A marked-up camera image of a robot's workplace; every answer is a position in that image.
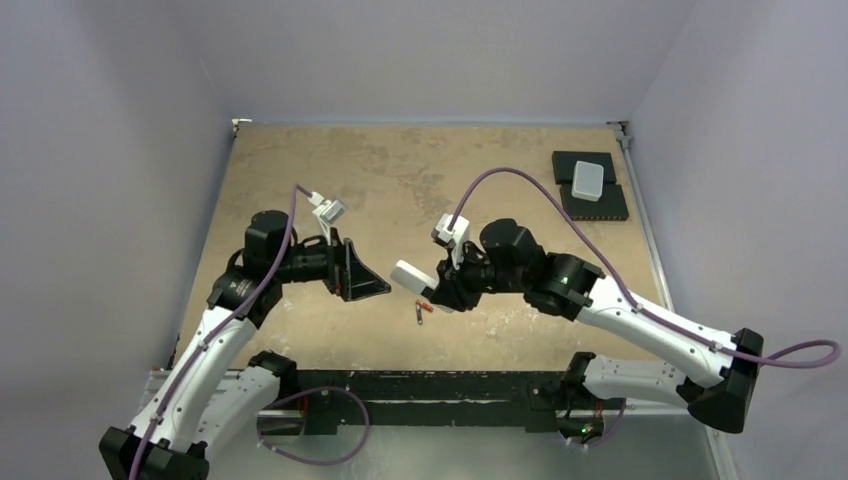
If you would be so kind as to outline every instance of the wall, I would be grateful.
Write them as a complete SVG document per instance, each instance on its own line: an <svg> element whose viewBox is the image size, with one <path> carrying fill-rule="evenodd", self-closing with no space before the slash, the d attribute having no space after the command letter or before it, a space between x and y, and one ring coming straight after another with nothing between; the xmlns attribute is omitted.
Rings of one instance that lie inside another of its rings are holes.
<svg viewBox="0 0 848 480"><path fill-rule="evenodd" d="M2 478L105 478L172 347L231 138L175 18L0 6Z"/></svg>
<svg viewBox="0 0 848 480"><path fill-rule="evenodd" d="M233 116L629 117L693 0L174 0Z"/></svg>
<svg viewBox="0 0 848 480"><path fill-rule="evenodd" d="M847 17L839 0L701 1L633 116L676 307L769 352L848 344ZM744 477L845 478L847 376L844 359L763 370L731 438Z"/></svg>

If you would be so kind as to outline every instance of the table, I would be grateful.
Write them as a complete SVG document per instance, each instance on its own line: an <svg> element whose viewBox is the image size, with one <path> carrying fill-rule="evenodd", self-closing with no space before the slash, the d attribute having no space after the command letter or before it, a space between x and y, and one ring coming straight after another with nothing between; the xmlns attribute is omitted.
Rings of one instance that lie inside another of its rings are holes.
<svg viewBox="0 0 848 480"><path fill-rule="evenodd" d="M214 280L244 243L250 218L261 210L287 210L299 182L324 196L337 196L348 212L336 224L350 237L362 261L389 280L399 259L434 272L444 250L430 232L453 212L468 185L496 166L522 169L554 192L551 152L612 154L630 210L625 222L579 225L631 290L659 302L651 257L612 130L604 128L303 127L242 124L192 288L180 355L196 329ZM301 238L320 233L300 196L295 227ZM576 254L600 264L548 201L525 180L489 177L471 197L463 216L472 239L495 219L512 217L528 227L547 250ZM520 295L484 296L468 313L425 312L416 322L416 297L397 285L393 292L344 303L320 282L284 286L284 298L235 359L243 368L255 353L270 349L299 368L418 370L561 370L576 351L623 359L649 359L647 352L604 331L547 317Z"/></svg>

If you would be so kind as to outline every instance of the small object on table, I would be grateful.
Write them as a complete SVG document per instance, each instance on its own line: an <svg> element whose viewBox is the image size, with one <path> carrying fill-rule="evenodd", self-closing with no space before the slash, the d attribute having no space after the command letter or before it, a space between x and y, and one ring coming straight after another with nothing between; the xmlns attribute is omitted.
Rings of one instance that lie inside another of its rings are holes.
<svg viewBox="0 0 848 480"><path fill-rule="evenodd" d="M423 308L424 310L427 310L428 312L433 313L433 306L430 305L429 303L424 303L421 300L416 300L415 303L417 305L420 305L421 308Z"/></svg>
<svg viewBox="0 0 848 480"><path fill-rule="evenodd" d="M630 218L621 185L604 185L603 195L597 202L574 198L571 185L559 188L562 208L572 220L624 221Z"/></svg>
<svg viewBox="0 0 848 480"><path fill-rule="evenodd" d="M557 185L574 183L574 167L577 162L600 165L604 168L604 185L615 184L615 167L612 164L612 155L608 152L554 152L551 155L551 163Z"/></svg>
<svg viewBox="0 0 848 480"><path fill-rule="evenodd" d="M595 163L577 162L574 165L574 183L571 184L571 196L597 202L603 192L604 167Z"/></svg>

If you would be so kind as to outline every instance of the wooden table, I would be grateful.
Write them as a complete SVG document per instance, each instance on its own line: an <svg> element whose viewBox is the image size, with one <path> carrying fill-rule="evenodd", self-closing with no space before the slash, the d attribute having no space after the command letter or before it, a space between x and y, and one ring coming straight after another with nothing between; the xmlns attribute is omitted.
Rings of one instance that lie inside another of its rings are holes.
<svg viewBox="0 0 848 480"><path fill-rule="evenodd" d="M472 180L492 167L516 167L558 198L550 160L554 150L612 153L630 219L580 225L631 290L659 300L624 160L610 130L242 127L197 270L178 355L227 258L243 246L251 216L287 210L295 182L347 204L348 212L336 224L341 236L351 238L362 261L386 280L399 259L434 275L444 251L430 232L442 213L453 212ZM319 233L311 209L300 196L295 226L301 238ZM486 223L512 217L547 251L574 253L599 264L548 201L517 176L489 177L463 216L472 222L475 241ZM300 368L332 369L560 370L574 352L586 350L652 358L604 331L541 315L520 295L484 296L468 313L425 312L423 325L416 322L415 299L397 285L389 295L352 303L329 295L320 282L286 285L284 299L233 368L243 368L264 349L295 359Z"/></svg>

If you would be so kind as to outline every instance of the tabletop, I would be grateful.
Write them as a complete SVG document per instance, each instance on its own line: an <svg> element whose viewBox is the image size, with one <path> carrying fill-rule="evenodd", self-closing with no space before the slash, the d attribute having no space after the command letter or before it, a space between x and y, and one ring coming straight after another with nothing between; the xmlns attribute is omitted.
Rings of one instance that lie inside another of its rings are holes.
<svg viewBox="0 0 848 480"><path fill-rule="evenodd" d="M334 225L353 240L363 263L392 283L392 293L345 303L322 282L284 286L284 298L237 356L243 368L262 350L298 362L299 368L416 370L562 370L577 351L622 359L653 358L607 332L540 314L521 295L485 295L466 313L424 312L416 296L389 280L406 260L430 275L445 252L430 233L453 213L468 185L483 171L508 166L539 180L559 198L554 150L612 154L630 211L624 222L578 222L629 288L660 303L651 257L637 214L621 150L603 128L304 127L242 124L198 266L177 347L179 356L196 329L212 284L227 259L243 247L251 217L286 211L300 183L348 207ZM312 205L299 197L300 238L320 233ZM462 212L472 240L498 218L530 229L546 251L572 253L600 265L547 199L510 174L488 177Z"/></svg>

